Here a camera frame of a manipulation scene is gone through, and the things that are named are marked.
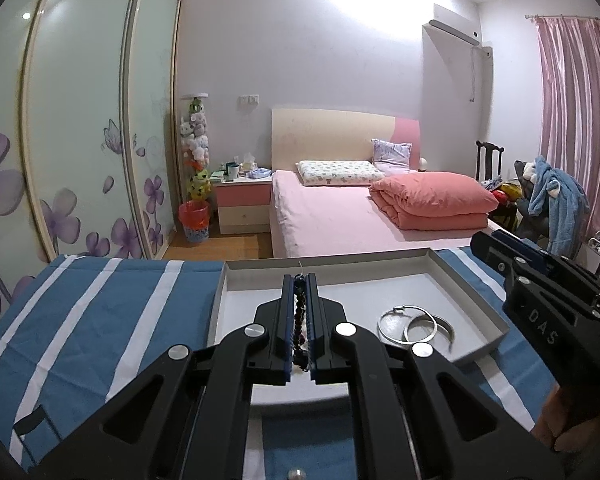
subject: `blue striped bedsheet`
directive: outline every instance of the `blue striped bedsheet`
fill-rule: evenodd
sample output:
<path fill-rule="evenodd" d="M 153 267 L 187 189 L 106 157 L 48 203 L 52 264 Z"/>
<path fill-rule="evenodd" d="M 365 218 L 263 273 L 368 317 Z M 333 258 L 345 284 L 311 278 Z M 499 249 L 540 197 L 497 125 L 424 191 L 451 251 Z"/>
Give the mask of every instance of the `blue striped bedsheet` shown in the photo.
<path fill-rule="evenodd" d="M 468 248 L 438 254 L 502 313 L 496 272 Z M 67 435 L 171 345 L 203 347 L 221 268 L 74 256 L 49 265 L 0 320 L 0 439 L 11 454 L 30 465 L 11 427 L 38 404 Z M 464 371 L 527 429 L 554 384 L 514 326 Z M 44 424 L 26 442 L 37 458 L 56 444 Z M 356 477 L 347 410 L 250 420 L 244 478 L 283 480 L 298 467 L 310 480 Z"/>
<path fill-rule="evenodd" d="M 221 262 L 60 256 L 0 320 L 0 440 L 26 469 L 11 430 L 42 404 L 66 436 L 175 343 L 206 346 Z M 57 444 L 26 437 L 40 459 Z"/>

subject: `silver bangle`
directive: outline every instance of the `silver bangle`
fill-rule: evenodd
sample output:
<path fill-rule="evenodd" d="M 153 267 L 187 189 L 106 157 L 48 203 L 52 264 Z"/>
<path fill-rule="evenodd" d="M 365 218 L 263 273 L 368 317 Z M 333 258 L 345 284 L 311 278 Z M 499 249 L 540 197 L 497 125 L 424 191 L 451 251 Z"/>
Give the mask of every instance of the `silver bangle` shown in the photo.
<path fill-rule="evenodd" d="M 431 334 L 429 334 L 426 338 L 424 338 L 421 341 L 408 341 L 408 340 L 401 341 L 399 339 L 394 339 L 393 337 L 387 335 L 384 332 L 384 330 L 382 330 L 381 322 L 386 316 L 390 316 L 391 314 L 397 314 L 398 312 L 404 312 L 408 308 L 412 308 L 412 309 L 421 311 L 425 315 L 425 317 L 428 317 L 430 319 L 430 321 L 433 323 L 433 332 L 431 332 Z M 394 306 L 393 308 L 387 310 L 384 314 L 382 314 L 382 316 L 380 316 L 380 319 L 378 320 L 378 332 L 382 335 L 382 337 L 387 339 L 387 341 L 391 341 L 392 343 L 396 343 L 398 345 L 412 346 L 412 345 L 415 345 L 416 343 L 428 343 L 429 341 L 431 341 L 436 336 L 436 333 L 438 332 L 438 322 L 429 312 L 427 312 L 426 310 L 424 310 L 423 308 L 421 308 L 419 306 L 414 306 L 414 305 Z"/>
<path fill-rule="evenodd" d="M 411 325 L 413 325 L 416 322 L 419 321 L 423 321 L 426 320 L 427 322 L 430 322 L 430 319 L 427 318 L 433 318 L 436 320 L 437 324 L 438 324 L 438 328 L 444 330 L 446 332 L 446 339 L 449 341 L 449 352 L 451 352 L 451 345 L 454 343 L 455 339 L 456 339 L 456 332 L 454 331 L 454 328 L 451 326 L 451 323 L 449 323 L 446 319 L 442 319 L 440 316 L 431 316 L 431 315 L 424 315 L 424 314 L 420 314 L 419 316 L 416 317 L 412 317 L 410 319 L 410 321 L 407 323 L 407 325 L 404 327 L 404 338 L 406 341 L 409 341 L 409 329 L 411 328 Z"/>

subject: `wall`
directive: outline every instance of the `wall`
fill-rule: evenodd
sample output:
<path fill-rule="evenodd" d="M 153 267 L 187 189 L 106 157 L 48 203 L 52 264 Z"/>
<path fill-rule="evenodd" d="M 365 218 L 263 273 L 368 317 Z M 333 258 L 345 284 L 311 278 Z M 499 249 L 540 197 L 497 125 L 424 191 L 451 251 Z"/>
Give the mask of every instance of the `wall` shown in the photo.
<path fill-rule="evenodd" d="M 268 164 L 271 108 L 309 107 L 418 119 L 430 167 L 471 174 L 470 47 L 423 30 L 434 2 L 478 17 L 468 0 L 184 0 L 178 94 L 210 94 L 212 166 L 246 152 Z"/>
<path fill-rule="evenodd" d="M 595 0 L 501 0 L 480 6 L 482 37 L 493 46 L 493 106 L 486 139 L 503 146 L 503 174 L 539 154 L 542 71 L 538 33 L 526 14 L 600 17 Z"/>

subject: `pink folded quilt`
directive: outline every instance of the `pink folded quilt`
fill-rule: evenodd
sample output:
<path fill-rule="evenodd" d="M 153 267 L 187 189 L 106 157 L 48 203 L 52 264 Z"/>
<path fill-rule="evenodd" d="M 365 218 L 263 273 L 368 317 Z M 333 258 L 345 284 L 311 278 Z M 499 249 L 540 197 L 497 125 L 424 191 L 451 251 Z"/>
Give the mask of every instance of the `pink folded quilt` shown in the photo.
<path fill-rule="evenodd" d="M 410 173 L 375 182 L 376 205 L 400 229 L 449 231 L 484 229 L 495 197 L 472 178 L 455 173 Z"/>

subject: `wooden floor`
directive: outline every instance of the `wooden floor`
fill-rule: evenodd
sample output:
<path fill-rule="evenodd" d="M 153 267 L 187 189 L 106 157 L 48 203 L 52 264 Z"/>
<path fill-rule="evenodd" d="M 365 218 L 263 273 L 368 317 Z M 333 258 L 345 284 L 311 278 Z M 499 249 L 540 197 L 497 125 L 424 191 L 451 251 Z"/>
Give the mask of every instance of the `wooden floor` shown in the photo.
<path fill-rule="evenodd" d="M 257 260 L 273 258 L 271 234 L 221 235 L 216 222 L 209 229 L 209 240 L 201 244 L 190 244 L 179 230 L 164 254 L 163 260 Z"/>

